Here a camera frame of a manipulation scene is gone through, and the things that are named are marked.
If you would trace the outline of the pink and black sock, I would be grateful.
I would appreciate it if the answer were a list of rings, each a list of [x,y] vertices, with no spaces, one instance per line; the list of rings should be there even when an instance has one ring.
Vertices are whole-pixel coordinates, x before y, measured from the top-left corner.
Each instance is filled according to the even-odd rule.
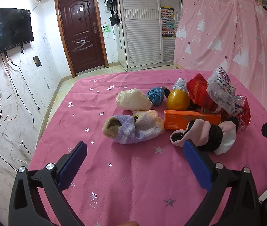
[[[238,130],[237,117],[230,117],[218,125],[202,119],[191,120],[185,130],[174,131],[170,135],[170,142],[178,147],[191,140],[201,152],[213,152],[221,155],[228,152],[236,141]]]

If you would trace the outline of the orange cardboard box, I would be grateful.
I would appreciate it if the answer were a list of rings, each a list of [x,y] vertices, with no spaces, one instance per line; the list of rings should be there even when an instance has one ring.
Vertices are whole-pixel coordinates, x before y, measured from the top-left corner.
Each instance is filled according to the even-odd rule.
[[[192,120],[202,119],[211,124],[218,125],[221,123],[221,116],[196,111],[164,111],[164,128],[166,130],[186,129],[188,123]]]

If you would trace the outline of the hello kitty tissue pack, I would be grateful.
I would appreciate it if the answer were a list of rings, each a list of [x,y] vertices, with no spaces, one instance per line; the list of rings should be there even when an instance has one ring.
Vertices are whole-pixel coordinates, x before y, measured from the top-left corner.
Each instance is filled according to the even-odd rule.
[[[211,77],[208,78],[207,83],[209,97],[229,115],[232,115],[235,109],[236,87],[231,82],[226,71],[221,66],[216,68]]]

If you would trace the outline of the golden plastic egg half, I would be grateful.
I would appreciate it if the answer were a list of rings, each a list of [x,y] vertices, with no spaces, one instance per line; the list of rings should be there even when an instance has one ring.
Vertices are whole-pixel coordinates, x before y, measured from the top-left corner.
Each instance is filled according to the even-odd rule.
[[[190,97],[182,90],[172,90],[167,97],[167,110],[186,111],[189,106]]]

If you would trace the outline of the red knitted sock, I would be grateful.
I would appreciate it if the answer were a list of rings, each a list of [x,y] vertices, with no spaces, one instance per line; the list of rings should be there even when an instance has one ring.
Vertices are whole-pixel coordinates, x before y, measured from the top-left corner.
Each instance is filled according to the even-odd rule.
[[[211,99],[207,92],[208,83],[200,73],[197,73],[188,83],[187,90],[190,99],[196,105],[215,114],[221,114],[222,108]]]

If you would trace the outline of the blue knitted ball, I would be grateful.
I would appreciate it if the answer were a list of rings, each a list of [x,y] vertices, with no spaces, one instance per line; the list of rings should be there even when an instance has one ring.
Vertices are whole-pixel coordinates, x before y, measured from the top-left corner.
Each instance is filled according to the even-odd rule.
[[[147,97],[154,106],[160,106],[165,97],[165,92],[160,87],[154,87],[147,92]]]

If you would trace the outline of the red foil snack wrapper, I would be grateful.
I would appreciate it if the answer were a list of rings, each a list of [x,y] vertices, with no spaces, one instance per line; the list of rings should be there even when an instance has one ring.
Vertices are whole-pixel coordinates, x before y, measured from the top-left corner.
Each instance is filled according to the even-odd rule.
[[[234,97],[235,108],[233,114],[227,112],[221,114],[221,121],[234,120],[237,132],[242,134],[251,125],[251,111],[246,96],[236,95]]]

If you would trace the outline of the pink star tablecloth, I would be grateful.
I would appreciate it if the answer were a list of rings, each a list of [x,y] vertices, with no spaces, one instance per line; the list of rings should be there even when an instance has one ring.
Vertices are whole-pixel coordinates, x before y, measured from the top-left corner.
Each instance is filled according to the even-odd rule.
[[[137,144],[115,143],[102,133],[105,121],[123,110],[118,92],[170,87],[190,80],[194,70],[143,70],[78,80],[41,137],[29,168],[57,162],[78,142],[87,157],[64,191],[85,225],[184,225],[203,200],[202,189],[183,155],[170,143],[170,131]]]

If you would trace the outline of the purple and cream sock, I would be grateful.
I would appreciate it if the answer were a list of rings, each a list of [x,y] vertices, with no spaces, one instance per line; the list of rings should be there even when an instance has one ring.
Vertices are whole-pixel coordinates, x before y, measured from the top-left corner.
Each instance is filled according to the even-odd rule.
[[[132,115],[116,114],[106,120],[103,134],[120,144],[151,140],[164,132],[164,121],[157,111],[134,111]]]

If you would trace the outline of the cream rolled sock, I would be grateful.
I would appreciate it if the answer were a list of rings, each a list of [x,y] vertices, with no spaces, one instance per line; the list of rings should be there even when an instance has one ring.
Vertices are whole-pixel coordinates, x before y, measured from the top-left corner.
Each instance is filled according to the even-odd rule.
[[[129,111],[148,111],[152,107],[152,102],[147,95],[136,88],[119,92],[116,96],[116,104],[121,109]]]

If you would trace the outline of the pink tree-print curtain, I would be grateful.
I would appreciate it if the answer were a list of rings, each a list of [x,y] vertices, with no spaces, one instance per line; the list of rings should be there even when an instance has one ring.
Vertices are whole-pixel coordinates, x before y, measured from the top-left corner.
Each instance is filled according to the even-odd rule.
[[[267,110],[267,10],[255,0],[183,0],[174,64],[221,66]]]

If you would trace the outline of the dark brown entrance door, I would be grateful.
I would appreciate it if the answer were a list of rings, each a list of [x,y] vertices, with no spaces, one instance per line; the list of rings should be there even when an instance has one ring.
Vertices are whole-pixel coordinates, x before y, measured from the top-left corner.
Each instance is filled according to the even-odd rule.
[[[54,0],[62,46],[73,77],[109,67],[97,0]]]

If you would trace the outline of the black hanging bags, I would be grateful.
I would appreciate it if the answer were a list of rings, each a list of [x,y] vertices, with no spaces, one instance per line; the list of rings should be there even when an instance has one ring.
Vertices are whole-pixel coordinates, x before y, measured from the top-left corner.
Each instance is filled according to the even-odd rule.
[[[120,24],[120,18],[117,14],[117,6],[118,6],[118,0],[106,0],[106,7],[110,10],[111,17],[110,17],[110,23],[111,26],[119,25]]]

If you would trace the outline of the white louvered wardrobe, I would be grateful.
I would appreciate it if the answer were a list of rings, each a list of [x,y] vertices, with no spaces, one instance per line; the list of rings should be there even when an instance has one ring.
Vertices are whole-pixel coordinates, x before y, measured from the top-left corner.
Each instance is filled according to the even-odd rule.
[[[183,0],[118,0],[126,53],[126,70],[173,64],[175,36],[162,36],[161,6],[174,8],[175,34]]]

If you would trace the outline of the wall-mounted black television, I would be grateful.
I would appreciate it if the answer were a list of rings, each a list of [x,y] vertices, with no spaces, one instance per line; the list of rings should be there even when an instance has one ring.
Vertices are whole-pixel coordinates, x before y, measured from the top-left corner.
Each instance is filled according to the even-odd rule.
[[[33,40],[29,10],[0,8],[0,54]]]

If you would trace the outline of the colourful wall poster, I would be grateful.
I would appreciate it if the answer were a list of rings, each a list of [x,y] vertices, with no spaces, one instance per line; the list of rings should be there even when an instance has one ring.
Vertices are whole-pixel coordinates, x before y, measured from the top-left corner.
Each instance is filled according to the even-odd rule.
[[[168,6],[161,6],[161,22],[162,22],[162,36],[175,36],[175,15],[174,8]]]

